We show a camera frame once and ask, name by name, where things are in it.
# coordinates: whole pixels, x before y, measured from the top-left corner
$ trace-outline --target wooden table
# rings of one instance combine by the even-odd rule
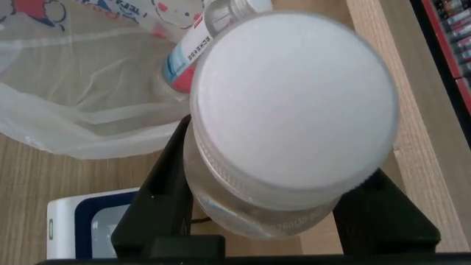
[[[399,135],[383,169],[440,229],[438,251],[470,251],[471,151],[409,0],[274,3],[277,9],[330,16],[356,30],[383,57],[396,81],[401,106]],[[157,158],[158,153],[76,160],[0,135],[0,264],[33,264],[46,257],[48,201],[139,186]],[[228,255],[341,252],[332,216],[300,236],[274,241],[242,238],[214,223],[194,225],[192,230],[224,234]]]

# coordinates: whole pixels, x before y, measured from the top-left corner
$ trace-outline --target white device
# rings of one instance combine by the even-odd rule
[[[139,188],[56,199],[47,205],[47,259],[114,258],[110,237]]]

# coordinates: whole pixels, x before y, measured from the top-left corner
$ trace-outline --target clear plastic container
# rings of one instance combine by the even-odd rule
[[[196,62],[213,39],[232,23],[272,9],[271,0],[211,3],[157,70],[155,80],[160,93],[177,101],[187,99]]]
[[[215,39],[191,115],[183,159],[195,200],[222,227],[271,238],[314,226],[382,164],[399,107],[385,65],[354,32],[276,12]]]

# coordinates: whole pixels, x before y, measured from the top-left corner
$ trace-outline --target bottle cap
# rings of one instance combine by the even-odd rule
[[[275,210],[313,208],[355,188],[397,133],[397,91],[383,61],[320,15],[274,12],[230,27],[202,56],[190,97],[214,177]]]
[[[232,0],[230,6],[239,19],[273,10],[271,0]]]

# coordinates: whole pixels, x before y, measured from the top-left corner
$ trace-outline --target black holder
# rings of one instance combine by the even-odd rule
[[[434,254],[437,228],[378,169],[333,210],[344,255],[225,258],[222,236],[190,236],[193,197],[183,170],[186,116],[111,236],[118,259],[42,264],[441,264],[470,254]]]

